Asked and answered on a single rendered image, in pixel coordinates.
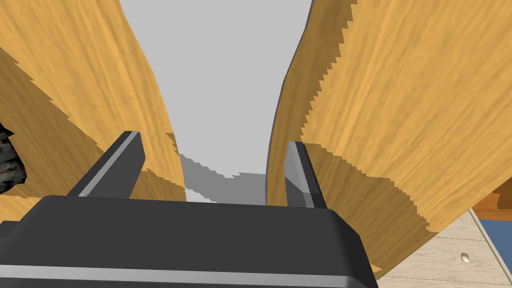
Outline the pale wooden drawer cabinet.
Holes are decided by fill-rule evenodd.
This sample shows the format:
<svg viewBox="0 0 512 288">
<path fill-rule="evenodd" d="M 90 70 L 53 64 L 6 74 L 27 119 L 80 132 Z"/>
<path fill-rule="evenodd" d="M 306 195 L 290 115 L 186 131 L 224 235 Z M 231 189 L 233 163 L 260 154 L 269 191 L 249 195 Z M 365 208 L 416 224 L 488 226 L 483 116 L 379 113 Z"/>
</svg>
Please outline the pale wooden drawer cabinet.
<svg viewBox="0 0 512 288">
<path fill-rule="evenodd" d="M 461 260 L 467 253 L 470 262 Z M 512 288 L 512 273 L 473 210 L 377 281 L 379 288 Z"/>
</svg>

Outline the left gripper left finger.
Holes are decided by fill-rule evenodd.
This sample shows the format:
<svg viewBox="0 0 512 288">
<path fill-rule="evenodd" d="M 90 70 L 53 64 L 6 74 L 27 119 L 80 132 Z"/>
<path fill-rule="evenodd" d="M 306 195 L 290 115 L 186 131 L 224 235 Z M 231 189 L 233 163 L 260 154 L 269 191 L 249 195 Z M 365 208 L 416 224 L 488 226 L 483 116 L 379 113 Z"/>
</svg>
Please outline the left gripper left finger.
<svg viewBox="0 0 512 288">
<path fill-rule="evenodd" d="M 67 196 L 128 199 L 145 159 L 141 133 L 124 131 Z"/>
</svg>

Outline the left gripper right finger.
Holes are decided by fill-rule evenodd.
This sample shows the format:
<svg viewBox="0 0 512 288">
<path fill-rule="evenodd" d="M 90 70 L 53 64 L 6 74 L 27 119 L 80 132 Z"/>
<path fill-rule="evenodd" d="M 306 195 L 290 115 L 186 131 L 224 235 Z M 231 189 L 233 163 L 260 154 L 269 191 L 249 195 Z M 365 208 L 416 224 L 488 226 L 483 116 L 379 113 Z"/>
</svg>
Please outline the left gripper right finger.
<svg viewBox="0 0 512 288">
<path fill-rule="evenodd" d="M 286 201 L 289 207 L 326 209 L 315 171 L 303 142 L 290 141 L 284 162 Z"/>
</svg>

